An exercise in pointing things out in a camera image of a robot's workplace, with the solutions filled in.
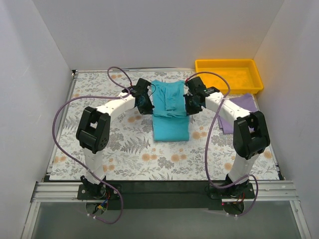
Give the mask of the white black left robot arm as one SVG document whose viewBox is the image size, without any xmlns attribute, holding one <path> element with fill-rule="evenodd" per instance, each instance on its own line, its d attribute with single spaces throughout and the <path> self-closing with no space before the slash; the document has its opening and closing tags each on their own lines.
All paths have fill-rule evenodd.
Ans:
<svg viewBox="0 0 319 239">
<path fill-rule="evenodd" d="M 154 108 L 148 94 L 151 85 L 151 82 L 140 78 L 136 85 L 123 89 L 104 105 L 84 109 L 76 139 L 83 149 L 88 170 L 80 180 L 93 198 L 101 199 L 106 193 L 106 187 L 101 182 L 106 178 L 102 151 L 109 142 L 111 122 L 133 108 L 138 108 L 142 115 L 151 115 Z"/>
</svg>

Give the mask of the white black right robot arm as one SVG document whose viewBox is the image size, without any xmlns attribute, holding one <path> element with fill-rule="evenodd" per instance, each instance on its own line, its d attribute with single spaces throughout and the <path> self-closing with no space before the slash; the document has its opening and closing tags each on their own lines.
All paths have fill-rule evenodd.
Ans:
<svg viewBox="0 0 319 239">
<path fill-rule="evenodd" d="M 215 113 L 215 119 L 222 117 L 233 125 L 233 147 L 236 152 L 233 166 L 224 184 L 218 186 L 212 181 L 209 184 L 217 191 L 237 198 L 248 187 L 255 161 L 270 145 L 264 114 L 251 112 L 231 102 L 217 88 L 206 87 L 197 74 L 186 79 L 185 86 L 188 88 L 184 95 L 188 115 L 207 109 Z"/>
</svg>

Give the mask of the teal t shirt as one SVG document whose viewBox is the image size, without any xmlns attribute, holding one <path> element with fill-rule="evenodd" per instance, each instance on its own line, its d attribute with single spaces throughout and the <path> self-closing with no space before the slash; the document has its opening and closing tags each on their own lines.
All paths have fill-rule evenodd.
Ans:
<svg viewBox="0 0 319 239">
<path fill-rule="evenodd" d="M 173 83 L 155 80 L 153 93 L 154 141 L 188 141 L 189 117 L 186 115 L 184 82 Z"/>
</svg>

